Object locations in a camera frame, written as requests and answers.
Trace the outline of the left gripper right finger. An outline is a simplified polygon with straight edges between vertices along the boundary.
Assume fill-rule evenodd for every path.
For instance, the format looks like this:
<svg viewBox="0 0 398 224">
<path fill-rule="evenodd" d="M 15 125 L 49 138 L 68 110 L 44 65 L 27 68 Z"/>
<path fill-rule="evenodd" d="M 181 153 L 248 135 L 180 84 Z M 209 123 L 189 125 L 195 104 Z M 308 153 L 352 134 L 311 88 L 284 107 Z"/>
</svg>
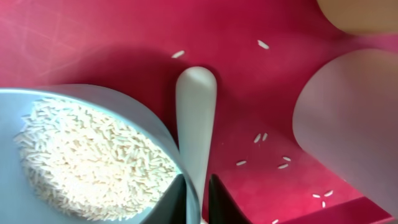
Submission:
<svg viewBox="0 0 398 224">
<path fill-rule="evenodd" d="M 251 224 L 216 174 L 209 179 L 208 191 L 209 224 Z"/>
</svg>

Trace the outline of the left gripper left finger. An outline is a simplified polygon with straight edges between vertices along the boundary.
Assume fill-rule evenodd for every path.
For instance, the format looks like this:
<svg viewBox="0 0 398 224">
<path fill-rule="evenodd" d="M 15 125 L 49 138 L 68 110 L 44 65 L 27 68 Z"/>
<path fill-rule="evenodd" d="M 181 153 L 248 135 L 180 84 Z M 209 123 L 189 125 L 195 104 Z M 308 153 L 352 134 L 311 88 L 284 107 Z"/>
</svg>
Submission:
<svg viewBox="0 0 398 224">
<path fill-rule="evenodd" d="M 186 224 L 186 196 L 185 178 L 179 174 L 142 224 Z"/>
</svg>

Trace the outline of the light blue bowl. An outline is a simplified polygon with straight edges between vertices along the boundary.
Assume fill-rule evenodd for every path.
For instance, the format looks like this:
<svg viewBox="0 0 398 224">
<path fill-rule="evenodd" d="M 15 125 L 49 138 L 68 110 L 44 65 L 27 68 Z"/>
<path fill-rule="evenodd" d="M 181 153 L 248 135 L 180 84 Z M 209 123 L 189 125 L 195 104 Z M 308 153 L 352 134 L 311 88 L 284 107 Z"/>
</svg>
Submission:
<svg viewBox="0 0 398 224">
<path fill-rule="evenodd" d="M 23 125 L 21 117 L 29 114 L 33 101 L 44 97 L 76 101 L 130 124 L 168 154 L 177 165 L 179 174 L 184 178 L 188 176 L 178 147 L 164 123 L 149 108 L 130 96 L 102 86 L 87 84 L 2 88 L 1 223 L 89 224 L 88 220 L 64 215 L 38 199 L 22 170 L 17 144 L 13 138 L 21 130 Z M 144 210 L 129 219 L 128 223 L 142 223 L 152 209 Z"/>
</svg>

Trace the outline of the white rice pile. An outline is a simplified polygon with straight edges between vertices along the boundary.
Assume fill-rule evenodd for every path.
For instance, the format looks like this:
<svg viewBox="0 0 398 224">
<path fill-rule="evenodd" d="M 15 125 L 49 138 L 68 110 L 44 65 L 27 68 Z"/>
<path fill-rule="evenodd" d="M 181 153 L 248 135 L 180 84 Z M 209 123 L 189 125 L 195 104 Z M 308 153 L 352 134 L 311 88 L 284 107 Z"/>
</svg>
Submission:
<svg viewBox="0 0 398 224">
<path fill-rule="evenodd" d="M 145 134 L 72 101 L 34 101 L 15 137 L 35 194 L 67 215 L 128 220 L 152 208 L 178 174 Z"/>
</svg>

